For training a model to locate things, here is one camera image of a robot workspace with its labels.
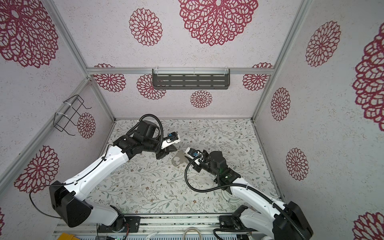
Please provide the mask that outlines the silver metal key bottle opener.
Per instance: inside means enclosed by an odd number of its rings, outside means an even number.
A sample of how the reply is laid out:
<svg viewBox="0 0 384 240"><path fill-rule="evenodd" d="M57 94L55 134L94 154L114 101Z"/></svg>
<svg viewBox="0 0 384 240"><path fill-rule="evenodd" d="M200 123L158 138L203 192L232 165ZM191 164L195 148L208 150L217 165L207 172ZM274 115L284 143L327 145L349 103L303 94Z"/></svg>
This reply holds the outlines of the silver metal key bottle opener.
<svg viewBox="0 0 384 240"><path fill-rule="evenodd" d="M183 150L178 151L175 156L171 160L172 165L174 167L178 167L179 165L183 165L188 162L187 158L185 157L185 153Z"/></svg>

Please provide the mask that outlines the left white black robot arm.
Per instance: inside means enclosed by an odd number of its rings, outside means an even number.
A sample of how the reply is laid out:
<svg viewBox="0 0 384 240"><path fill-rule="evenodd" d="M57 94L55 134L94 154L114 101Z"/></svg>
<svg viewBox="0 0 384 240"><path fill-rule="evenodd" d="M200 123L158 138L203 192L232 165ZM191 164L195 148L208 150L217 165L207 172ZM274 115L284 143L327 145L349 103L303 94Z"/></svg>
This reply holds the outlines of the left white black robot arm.
<svg viewBox="0 0 384 240"><path fill-rule="evenodd" d="M49 187L53 209L70 228L100 224L113 232L121 232L127 225L125 215L117 207L91 203L87 197L110 173L136 155L154 153L160 160L177 151L175 144L180 141L176 132L165 135L160 122L140 120L83 171L64 183L56 181Z"/></svg>

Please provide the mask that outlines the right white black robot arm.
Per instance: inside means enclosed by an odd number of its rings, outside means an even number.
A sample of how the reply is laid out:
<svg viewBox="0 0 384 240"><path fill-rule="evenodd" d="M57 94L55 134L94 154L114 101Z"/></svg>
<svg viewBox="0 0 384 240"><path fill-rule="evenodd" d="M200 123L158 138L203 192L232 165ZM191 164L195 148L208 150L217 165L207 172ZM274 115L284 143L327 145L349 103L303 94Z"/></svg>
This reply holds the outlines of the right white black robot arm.
<svg viewBox="0 0 384 240"><path fill-rule="evenodd" d="M309 240L314 232L301 208L294 202L284 203L256 189L245 178L228 167L222 152L199 151L189 148L185 151L188 167L195 171L207 171L215 177L217 187L199 190L191 184L188 187L199 193L223 190L230 197L246 202L231 216L220 216L218 232L253 232L264 235L265 240Z"/></svg>

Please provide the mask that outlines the white round alarm clock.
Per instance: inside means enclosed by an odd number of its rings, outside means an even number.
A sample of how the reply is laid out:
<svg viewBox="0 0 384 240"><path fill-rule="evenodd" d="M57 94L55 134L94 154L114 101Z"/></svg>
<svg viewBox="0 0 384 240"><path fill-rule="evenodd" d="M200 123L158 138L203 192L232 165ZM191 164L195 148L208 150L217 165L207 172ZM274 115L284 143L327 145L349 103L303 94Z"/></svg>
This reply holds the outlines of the white round alarm clock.
<svg viewBox="0 0 384 240"><path fill-rule="evenodd" d="M239 203L243 202L243 200L241 198L236 197L232 194L229 194L227 191L222 191L222 196L228 204L234 205L234 204L239 204Z"/></svg>

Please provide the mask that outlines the yellow object at bottom edge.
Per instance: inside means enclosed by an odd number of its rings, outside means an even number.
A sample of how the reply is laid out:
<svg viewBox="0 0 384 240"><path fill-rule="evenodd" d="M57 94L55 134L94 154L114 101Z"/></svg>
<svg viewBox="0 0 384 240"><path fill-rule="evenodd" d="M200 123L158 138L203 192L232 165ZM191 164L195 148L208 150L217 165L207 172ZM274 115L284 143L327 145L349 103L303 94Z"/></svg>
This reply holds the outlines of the yellow object at bottom edge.
<svg viewBox="0 0 384 240"><path fill-rule="evenodd" d="M62 233L57 240L80 240L78 239L75 235L67 234L67 233Z"/></svg>

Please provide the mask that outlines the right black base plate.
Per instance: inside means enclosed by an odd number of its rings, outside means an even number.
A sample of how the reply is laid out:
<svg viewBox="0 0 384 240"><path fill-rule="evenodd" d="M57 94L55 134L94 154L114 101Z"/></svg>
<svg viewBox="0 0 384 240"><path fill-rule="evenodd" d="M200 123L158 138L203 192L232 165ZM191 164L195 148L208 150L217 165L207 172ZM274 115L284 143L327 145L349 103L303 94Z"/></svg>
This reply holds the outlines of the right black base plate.
<svg viewBox="0 0 384 240"><path fill-rule="evenodd" d="M224 230L246 230L247 227L240 221L238 217L221 215L219 216L220 229Z"/></svg>

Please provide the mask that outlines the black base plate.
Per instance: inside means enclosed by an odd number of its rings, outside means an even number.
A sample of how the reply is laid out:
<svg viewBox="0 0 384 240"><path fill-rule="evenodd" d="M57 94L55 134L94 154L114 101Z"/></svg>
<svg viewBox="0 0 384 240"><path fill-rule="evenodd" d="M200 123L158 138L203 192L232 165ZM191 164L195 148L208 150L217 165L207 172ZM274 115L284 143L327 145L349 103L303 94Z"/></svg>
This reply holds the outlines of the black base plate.
<svg viewBox="0 0 384 240"><path fill-rule="evenodd" d="M219 216L220 229L224 230L246 230L247 227L240 221L238 217L221 215Z"/></svg>
<svg viewBox="0 0 384 240"><path fill-rule="evenodd" d="M111 226L98 225L98 233L137 233L139 231L141 217L125 216L124 221L117 221L117 224Z"/></svg>

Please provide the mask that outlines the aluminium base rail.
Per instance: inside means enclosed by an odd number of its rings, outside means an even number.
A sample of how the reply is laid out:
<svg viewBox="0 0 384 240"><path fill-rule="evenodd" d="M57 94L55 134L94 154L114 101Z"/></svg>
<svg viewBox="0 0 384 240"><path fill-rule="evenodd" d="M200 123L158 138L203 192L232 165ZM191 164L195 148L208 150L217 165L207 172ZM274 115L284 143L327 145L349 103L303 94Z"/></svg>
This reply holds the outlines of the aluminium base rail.
<svg viewBox="0 0 384 240"><path fill-rule="evenodd" d="M221 227L224 223L221 217L230 218L227 214L127 214L126 222L130 225L129 236L145 235L157 232L159 235L181 234L187 228L197 228L202 234L211 234L212 230ZM70 228L60 220L52 236L59 237L66 233L75 236L106 236L97 229L96 224L80 224Z"/></svg>

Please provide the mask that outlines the dark grey wall shelf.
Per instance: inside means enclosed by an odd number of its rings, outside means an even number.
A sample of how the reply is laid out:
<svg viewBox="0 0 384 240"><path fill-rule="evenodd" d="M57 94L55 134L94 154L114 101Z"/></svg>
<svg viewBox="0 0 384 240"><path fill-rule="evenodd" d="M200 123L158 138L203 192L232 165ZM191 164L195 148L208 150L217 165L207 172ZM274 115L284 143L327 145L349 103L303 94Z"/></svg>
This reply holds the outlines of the dark grey wall shelf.
<svg viewBox="0 0 384 240"><path fill-rule="evenodd" d="M152 85L156 90L227 90L231 71L152 69Z"/></svg>

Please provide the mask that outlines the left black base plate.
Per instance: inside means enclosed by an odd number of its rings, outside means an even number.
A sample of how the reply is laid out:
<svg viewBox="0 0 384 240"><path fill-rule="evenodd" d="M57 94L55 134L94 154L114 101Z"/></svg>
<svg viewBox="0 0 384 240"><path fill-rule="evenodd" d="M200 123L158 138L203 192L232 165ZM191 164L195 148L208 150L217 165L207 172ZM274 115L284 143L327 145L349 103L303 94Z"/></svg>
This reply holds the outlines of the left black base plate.
<svg viewBox="0 0 384 240"><path fill-rule="evenodd" d="M141 217L125 216L124 221L117 221L117 224L111 226L98 225L98 233L137 233L139 231Z"/></svg>

